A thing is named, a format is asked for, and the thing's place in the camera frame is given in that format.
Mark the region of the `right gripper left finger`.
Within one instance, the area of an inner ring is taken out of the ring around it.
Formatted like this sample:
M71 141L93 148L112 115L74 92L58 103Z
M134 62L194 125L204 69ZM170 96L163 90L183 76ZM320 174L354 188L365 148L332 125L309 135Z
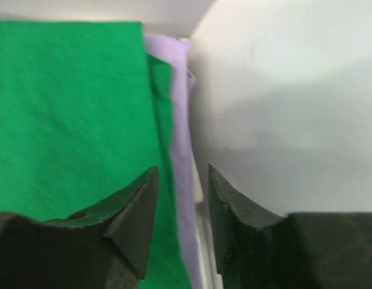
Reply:
M0 212L0 288L137 288L149 259L159 175L66 219Z

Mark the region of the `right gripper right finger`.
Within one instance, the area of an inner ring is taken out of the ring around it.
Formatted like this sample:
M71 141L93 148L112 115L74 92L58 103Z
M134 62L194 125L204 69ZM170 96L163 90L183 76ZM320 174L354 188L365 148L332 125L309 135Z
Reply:
M225 288L372 288L372 213L281 217L209 167L215 264Z

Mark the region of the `green t-shirt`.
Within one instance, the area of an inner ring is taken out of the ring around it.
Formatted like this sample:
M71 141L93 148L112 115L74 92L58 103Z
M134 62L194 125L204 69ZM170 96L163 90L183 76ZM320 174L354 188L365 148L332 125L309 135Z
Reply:
M0 211L63 218L150 167L160 184L141 288L190 288L179 248L171 67L139 22L0 20Z

